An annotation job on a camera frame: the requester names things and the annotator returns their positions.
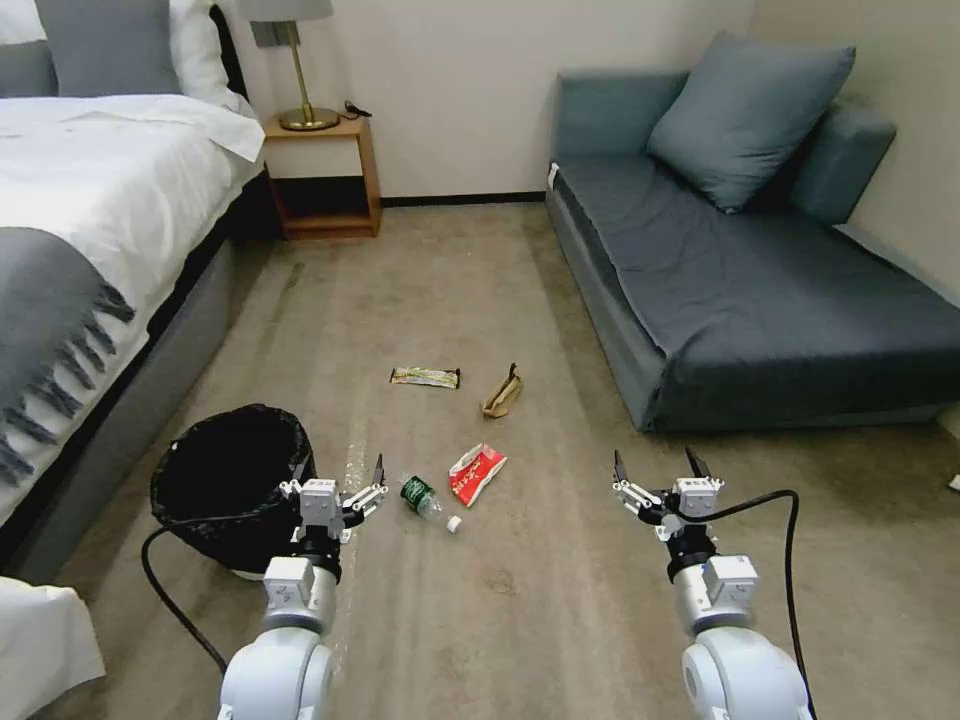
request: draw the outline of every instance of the black garbage bag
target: black garbage bag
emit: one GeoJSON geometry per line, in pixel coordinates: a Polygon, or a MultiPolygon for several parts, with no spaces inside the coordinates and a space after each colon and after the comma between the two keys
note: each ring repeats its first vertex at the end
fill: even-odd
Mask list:
{"type": "Polygon", "coordinates": [[[277,486],[315,476],[310,441],[296,416],[246,405],[197,423],[170,446],[150,481],[150,504],[164,526],[257,511],[253,519],[171,532],[231,570],[263,573],[274,555],[289,554],[300,520],[277,486]]]}

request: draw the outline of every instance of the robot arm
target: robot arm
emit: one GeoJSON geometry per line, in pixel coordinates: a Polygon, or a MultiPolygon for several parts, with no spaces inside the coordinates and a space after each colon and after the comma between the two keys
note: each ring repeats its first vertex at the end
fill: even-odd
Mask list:
{"type": "Polygon", "coordinates": [[[275,557],[263,577],[267,610],[259,637],[231,659],[217,720],[323,720],[333,679],[333,653],[323,645],[336,614],[340,547],[351,528],[386,498],[383,456],[373,482],[344,497],[334,480],[282,483],[299,503],[301,524],[290,557],[275,557]]]}
{"type": "Polygon", "coordinates": [[[814,720],[797,664],[752,629],[759,576],[750,558],[720,555],[710,526],[698,522],[715,513],[723,481],[687,456],[695,477],[650,492],[630,481],[618,452],[613,492],[667,546],[677,613],[694,638],[681,666],[690,702],[703,720],[814,720]]]}

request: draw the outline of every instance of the white bedsheet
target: white bedsheet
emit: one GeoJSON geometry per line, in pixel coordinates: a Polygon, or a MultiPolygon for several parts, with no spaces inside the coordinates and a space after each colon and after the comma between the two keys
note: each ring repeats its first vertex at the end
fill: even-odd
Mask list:
{"type": "Polygon", "coordinates": [[[27,398],[27,414],[60,445],[8,428],[36,469],[0,484],[0,523],[59,454],[103,392],[147,341],[146,325],[183,262],[260,169],[263,130],[248,117],[174,95],[0,100],[0,227],[45,230],[79,250],[137,311],[128,325],[100,316],[117,346],[86,390],[58,381],[84,406],[73,419],[27,398]]]}
{"type": "Polygon", "coordinates": [[[104,673],[90,613],[68,588],[0,578],[0,638],[0,720],[28,718],[104,673]]]}

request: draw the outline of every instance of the table lamp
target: table lamp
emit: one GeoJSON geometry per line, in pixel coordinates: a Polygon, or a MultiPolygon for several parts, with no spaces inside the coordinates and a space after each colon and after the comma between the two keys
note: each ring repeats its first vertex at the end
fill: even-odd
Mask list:
{"type": "Polygon", "coordinates": [[[310,104],[307,84],[303,80],[303,68],[300,65],[300,53],[297,50],[297,20],[320,20],[333,15],[330,0],[237,0],[240,16],[251,22],[284,23],[290,51],[293,53],[293,65],[297,70],[297,82],[300,84],[301,105],[296,110],[288,110],[279,117],[280,127],[285,130],[311,131],[333,127],[340,122],[336,111],[316,108],[310,104]]]}

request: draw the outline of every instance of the green bottle label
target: green bottle label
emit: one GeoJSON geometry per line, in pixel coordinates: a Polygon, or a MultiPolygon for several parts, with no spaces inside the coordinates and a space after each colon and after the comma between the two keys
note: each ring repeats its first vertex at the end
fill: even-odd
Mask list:
{"type": "Polygon", "coordinates": [[[433,488],[427,485],[416,475],[407,480],[400,488],[400,497],[404,499],[410,509],[414,512],[420,507],[420,501],[424,497],[433,493],[433,488]]]}

